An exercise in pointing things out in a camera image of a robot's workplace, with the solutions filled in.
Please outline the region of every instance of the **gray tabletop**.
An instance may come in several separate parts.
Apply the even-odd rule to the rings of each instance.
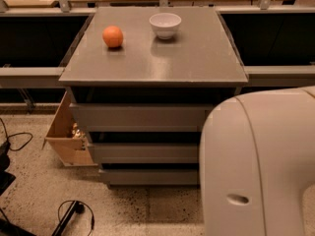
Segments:
[[[159,12],[177,14],[182,24],[171,40],[153,33],[149,18]],[[124,42],[109,49],[102,31],[115,25]],[[153,85],[186,87],[241,86],[242,66],[214,8],[98,8],[60,78],[65,86]]]

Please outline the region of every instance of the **bowl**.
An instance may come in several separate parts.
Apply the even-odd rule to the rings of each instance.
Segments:
[[[157,13],[149,19],[152,30],[160,39],[170,39],[178,31],[181,18],[172,13]]]

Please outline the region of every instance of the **orange ball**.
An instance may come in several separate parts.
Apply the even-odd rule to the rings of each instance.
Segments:
[[[119,27],[110,26],[103,30],[102,39],[109,48],[115,48],[121,46],[124,35]]]

